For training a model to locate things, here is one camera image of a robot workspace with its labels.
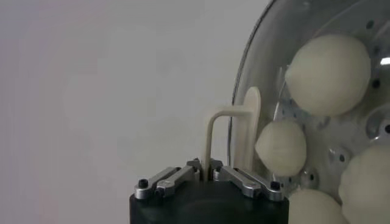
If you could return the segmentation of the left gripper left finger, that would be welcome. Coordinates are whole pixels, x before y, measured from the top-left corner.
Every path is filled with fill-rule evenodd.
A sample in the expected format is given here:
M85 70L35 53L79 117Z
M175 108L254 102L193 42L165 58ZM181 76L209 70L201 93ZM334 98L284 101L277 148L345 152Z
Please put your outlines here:
M199 182L201 174L198 158L187 161L184 167L167 167L148 179L140 179L134 187L134 197L138 200L147 200L154 195L170 197L183 183Z

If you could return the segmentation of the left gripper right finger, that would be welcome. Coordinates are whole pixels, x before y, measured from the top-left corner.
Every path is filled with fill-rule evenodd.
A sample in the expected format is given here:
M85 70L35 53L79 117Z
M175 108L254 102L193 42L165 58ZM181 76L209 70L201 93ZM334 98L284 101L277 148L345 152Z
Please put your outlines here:
M224 166L219 160L211 159L210 175L213 181L231 182L244 196L249 198L257 198L262 195L270 201L283 201L285 199L280 182L269 181L246 169Z

